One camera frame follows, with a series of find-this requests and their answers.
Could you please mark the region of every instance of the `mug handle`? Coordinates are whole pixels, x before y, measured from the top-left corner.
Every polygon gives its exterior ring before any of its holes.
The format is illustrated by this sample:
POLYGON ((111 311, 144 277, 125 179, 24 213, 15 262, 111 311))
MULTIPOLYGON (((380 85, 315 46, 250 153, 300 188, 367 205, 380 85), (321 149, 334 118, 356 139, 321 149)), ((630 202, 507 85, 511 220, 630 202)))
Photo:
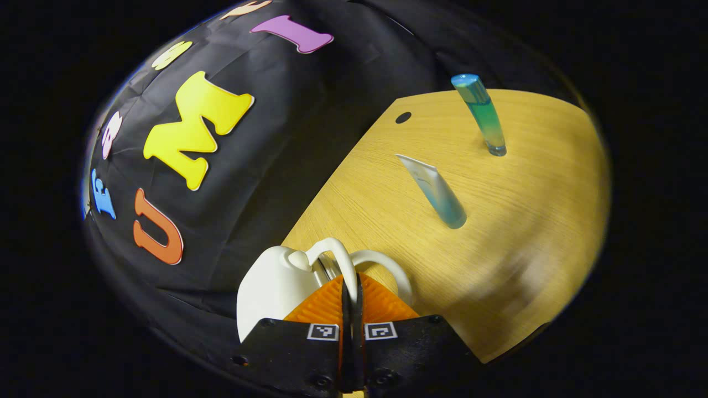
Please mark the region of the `mug handle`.
POLYGON ((403 268, 387 255, 373 250, 359 250, 351 253, 349 255, 352 264, 356 267, 361 263, 378 263, 384 266, 393 275, 396 285, 398 286, 398 296, 405 302, 409 307, 413 306, 413 289, 411 288, 411 281, 408 276, 403 271, 403 268))

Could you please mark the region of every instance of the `blue tube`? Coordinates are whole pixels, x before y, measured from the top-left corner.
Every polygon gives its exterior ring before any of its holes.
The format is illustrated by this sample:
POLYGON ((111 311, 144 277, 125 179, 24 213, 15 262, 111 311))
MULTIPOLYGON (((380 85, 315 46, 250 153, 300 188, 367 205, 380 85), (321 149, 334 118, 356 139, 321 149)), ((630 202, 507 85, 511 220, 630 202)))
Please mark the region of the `blue tube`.
POLYGON ((396 154, 416 181, 428 202, 433 206, 440 219, 452 229, 460 228, 467 221, 462 204, 452 192, 450 186, 440 175, 438 169, 430 164, 396 154))
POLYGON ((499 116, 479 76, 468 73, 458 74, 450 81, 477 121, 489 153, 498 157, 506 155, 506 142, 501 131, 499 116))

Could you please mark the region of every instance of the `white mug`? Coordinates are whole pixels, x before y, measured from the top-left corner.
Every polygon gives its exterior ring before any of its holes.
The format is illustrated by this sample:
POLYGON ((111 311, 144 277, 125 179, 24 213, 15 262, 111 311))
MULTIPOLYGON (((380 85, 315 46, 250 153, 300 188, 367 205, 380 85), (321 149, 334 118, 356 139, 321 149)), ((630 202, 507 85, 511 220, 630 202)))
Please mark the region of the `white mug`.
POLYGON ((315 290, 339 275, 344 277, 350 299, 356 302, 358 285, 354 267, 369 261, 391 272, 399 297, 411 306, 413 293, 406 273, 396 261, 378 251, 349 254, 332 237, 315 243, 308 251, 285 246, 265 250, 244 276, 236 296, 236 325, 241 342, 261 319, 284 319, 315 290), (327 251, 334 253, 336 261, 322 256, 327 251))

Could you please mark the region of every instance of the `yellow letter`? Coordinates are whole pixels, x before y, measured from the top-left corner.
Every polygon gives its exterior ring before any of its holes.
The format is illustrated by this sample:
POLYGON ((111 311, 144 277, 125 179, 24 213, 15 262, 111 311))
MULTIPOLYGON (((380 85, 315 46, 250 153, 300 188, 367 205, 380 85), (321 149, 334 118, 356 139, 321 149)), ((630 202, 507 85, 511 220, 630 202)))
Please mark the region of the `yellow letter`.
POLYGON ((167 65, 169 65, 172 61, 175 60, 175 58, 179 57, 182 55, 183 52, 187 51, 187 49, 192 45, 192 42, 184 42, 181 41, 169 49, 167 51, 163 52, 162 55, 157 57, 157 59, 152 62, 152 67, 155 68, 156 71, 159 71, 160 69, 163 69, 167 65))
POLYGON ((236 126, 254 100, 251 94, 238 96, 221 89, 208 82, 204 72, 197 72, 175 95, 182 121, 153 127, 142 154, 145 159, 156 157, 165 162, 187 180, 187 188, 196 191, 202 185, 209 165, 206 159, 192 160, 181 151, 217 150, 217 143, 202 117, 214 123, 218 135, 225 135, 236 126))
POLYGON ((219 21, 224 18, 230 17, 230 16, 246 15, 250 12, 253 12, 253 11, 259 9, 260 7, 267 6, 268 4, 270 4, 270 0, 264 1, 263 3, 260 3, 260 4, 256 4, 255 6, 253 5, 253 3, 255 3, 255 1, 252 1, 248 4, 246 4, 245 6, 240 6, 240 7, 234 8, 233 10, 229 11, 229 13, 226 14, 225 16, 219 18, 219 21))

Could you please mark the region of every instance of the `table surface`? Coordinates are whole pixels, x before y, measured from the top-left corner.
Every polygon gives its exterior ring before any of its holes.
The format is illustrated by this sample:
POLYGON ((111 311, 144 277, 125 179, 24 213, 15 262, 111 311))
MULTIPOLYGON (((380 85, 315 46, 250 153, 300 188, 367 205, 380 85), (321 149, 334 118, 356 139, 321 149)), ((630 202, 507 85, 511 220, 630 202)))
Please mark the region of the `table surface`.
MULTIPOLYGON (((489 154, 456 91, 399 98, 282 243, 307 250, 335 237, 349 252, 392 257, 411 279, 413 308, 443 315, 483 363, 572 300, 598 257, 610 208, 606 149, 584 110, 524 91, 489 95, 504 157, 489 154), (405 112, 411 117, 396 123, 405 112), (394 154, 438 168, 467 214, 461 228, 438 218, 394 154)), ((396 292, 381 265, 364 273, 396 292)))

